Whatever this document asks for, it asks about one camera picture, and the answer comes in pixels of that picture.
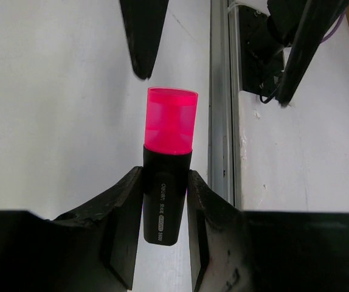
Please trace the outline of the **pink highlighter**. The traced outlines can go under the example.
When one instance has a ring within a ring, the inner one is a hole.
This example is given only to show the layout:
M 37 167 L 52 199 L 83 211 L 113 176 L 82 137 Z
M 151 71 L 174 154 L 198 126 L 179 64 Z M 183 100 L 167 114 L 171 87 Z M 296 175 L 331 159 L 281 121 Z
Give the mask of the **pink highlighter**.
M 143 143 L 143 236 L 172 246 L 179 236 L 193 151 L 198 93 L 152 87 Z

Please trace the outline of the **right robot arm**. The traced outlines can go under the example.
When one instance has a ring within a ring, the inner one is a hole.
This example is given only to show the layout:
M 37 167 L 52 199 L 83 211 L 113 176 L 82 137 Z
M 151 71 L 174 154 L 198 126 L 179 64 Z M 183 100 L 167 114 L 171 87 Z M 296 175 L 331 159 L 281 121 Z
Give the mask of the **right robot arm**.
M 243 89 L 290 104 L 330 29 L 347 10 L 349 1 L 268 1 L 268 16 L 239 5 Z M 168 1 L 121 1 L 120 8 L 135 75 L 149 79 L 161 41 Z

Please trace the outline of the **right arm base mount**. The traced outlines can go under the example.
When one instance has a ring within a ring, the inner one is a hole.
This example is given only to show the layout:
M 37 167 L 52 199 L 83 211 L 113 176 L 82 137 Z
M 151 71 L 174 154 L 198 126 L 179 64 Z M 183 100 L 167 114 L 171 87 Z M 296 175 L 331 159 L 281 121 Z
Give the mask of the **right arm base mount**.
M 284 71 L 284 46 L 271 16 L 247 5 L 238 6 L 241 90 L 263 104 L 277 95 Z

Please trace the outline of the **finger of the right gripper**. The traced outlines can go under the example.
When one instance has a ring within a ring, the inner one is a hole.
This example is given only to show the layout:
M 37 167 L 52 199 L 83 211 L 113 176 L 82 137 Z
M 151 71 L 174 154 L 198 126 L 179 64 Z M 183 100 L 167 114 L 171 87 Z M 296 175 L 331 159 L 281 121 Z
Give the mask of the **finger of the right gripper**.
M 280 105 L 289 105 L 323 37 L 348 5 L 349 1 L 306 2 L 275 96 Z
M 119 2 L 133 71 L 139 79 L 149 79 L 159 50 L 168 0 Z

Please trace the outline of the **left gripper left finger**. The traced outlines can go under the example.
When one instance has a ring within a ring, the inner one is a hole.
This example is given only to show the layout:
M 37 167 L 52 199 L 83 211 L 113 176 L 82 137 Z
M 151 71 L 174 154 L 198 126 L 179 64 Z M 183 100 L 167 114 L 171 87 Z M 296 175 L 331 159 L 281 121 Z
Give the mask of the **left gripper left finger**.
M 0 291 L 129 291 L 142 211 L 142 168 L 59 215 L 0 210 Z

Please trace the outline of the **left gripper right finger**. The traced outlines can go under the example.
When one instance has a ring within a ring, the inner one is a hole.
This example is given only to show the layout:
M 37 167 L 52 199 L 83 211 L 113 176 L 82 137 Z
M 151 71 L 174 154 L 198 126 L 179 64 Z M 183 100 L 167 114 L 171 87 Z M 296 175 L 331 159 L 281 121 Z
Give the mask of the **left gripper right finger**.
M 349 291 L 349 213 L 241 211 L 188 174 L 193 291 Z

